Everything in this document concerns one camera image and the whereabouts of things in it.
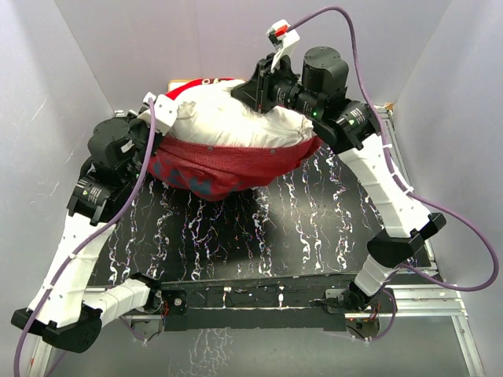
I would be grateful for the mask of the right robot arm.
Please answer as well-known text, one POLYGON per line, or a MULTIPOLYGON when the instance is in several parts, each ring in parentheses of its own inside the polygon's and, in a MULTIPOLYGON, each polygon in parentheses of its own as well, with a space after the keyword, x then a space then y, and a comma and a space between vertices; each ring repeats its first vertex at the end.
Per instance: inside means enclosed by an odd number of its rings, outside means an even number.
POLYGON ((366 312, 378 303, 387 278, 420 251, 425 241, 446 225, 443 214, 431 213, 397 183, 398 171, 385 157, 382 132, 374 108, 346 97, 349 67, 327 46, 309 49, 303 71, 295 74, 287 56, 269 54, 252 77, 232 89, 232 98, 260 114, 276 107, 306 116, 314 132, 351 169, 377 208, 381 230, 367 243, 369 255, 342 295, 332 300, 366 312))

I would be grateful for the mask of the red patterned pillowcase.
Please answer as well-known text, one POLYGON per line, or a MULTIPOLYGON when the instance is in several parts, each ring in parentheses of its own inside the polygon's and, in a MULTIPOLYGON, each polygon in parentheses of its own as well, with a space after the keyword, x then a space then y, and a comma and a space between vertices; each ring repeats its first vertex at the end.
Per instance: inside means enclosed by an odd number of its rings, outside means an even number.
POLYGON ((321 146, 313 141, 287 148, 208 147, 164 137, 149 161, 149 173, 177 189, 219 201, 231 192, 267 186, 301 166, 321 146))

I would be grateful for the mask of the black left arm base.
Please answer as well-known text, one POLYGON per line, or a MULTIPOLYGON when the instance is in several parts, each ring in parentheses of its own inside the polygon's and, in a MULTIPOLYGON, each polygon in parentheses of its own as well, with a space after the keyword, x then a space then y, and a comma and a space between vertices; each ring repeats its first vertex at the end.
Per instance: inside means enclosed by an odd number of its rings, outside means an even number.
POLYGON ((163 333, 166 322, 186 312, 187 294, 183 290, 157 291, 146 306, 134 309, 119 318, 134 338, 147 343, 163 333))

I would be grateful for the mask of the white pillow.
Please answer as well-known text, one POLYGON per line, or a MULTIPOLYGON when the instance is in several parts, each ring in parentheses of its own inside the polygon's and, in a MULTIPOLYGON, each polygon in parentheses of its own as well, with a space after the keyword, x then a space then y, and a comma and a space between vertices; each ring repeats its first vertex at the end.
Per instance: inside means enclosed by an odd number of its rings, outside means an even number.
POLYGON ((287 148, 315 139, 312 122, 282 107, 266 114, 231 97, 239 79, 183 86, 165 93, 179 103, 178 118, 165 135, 208 147, 287 148))

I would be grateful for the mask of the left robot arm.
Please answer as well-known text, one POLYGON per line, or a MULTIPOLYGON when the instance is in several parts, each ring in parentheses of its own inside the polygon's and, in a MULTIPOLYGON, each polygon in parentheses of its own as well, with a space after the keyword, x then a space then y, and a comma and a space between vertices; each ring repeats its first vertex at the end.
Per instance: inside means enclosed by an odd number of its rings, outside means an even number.
POLYGON ((56 349, 83 353, 106 324, 132 310, 154 313, 161 307, 159 283, 142 273, 101 293, 86 289, 101 249, 138 194, 149 158, 177 115, 176 106, 157 105, 94 127, 50 270, 30 305, 14 312, 12 325, 56 349))

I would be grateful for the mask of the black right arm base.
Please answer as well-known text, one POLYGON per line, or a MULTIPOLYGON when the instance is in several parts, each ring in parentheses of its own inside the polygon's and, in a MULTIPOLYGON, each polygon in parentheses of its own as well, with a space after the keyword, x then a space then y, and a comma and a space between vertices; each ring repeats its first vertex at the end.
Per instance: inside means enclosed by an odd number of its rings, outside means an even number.
POLYGON ((309 301, 328 314, 342 314, 349 334, 362 341, 382 337, 394 323, 398 306, 394 293, 380 290, 368 297, 360 291, 331 288, 321 298, 309 301))

